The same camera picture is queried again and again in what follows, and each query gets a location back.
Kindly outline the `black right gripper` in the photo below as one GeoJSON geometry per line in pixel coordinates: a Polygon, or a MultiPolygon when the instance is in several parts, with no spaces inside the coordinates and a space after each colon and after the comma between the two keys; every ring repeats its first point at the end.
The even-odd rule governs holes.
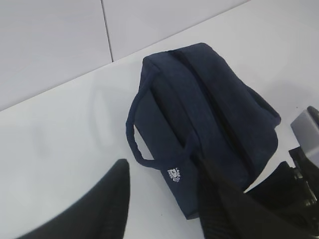
{"type": "Polygon", "coordinates": [[[276,216],[292,224],[319,223],[319,169],[302,148],[289,151],[295,167],[281,162],[246,194],[276,216]]]}

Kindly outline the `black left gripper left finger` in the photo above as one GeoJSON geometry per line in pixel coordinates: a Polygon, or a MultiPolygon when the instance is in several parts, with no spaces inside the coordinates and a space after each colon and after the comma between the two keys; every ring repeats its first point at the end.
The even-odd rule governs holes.
{"type": "Polygon", "coordinates": [[[130,202],[130,167],[119,159],[82,198],[23,239],[122,239],[130,202]]]}

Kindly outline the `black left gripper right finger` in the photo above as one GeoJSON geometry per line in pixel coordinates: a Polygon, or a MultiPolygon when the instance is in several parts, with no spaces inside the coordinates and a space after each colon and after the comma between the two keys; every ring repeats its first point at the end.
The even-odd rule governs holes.
{"type": "Polygon", "coordinates": [[[198,163],[199,217],[207,239],[316,239],[319,224],[292,224],[229,182],[206,160],[198,163]]]}

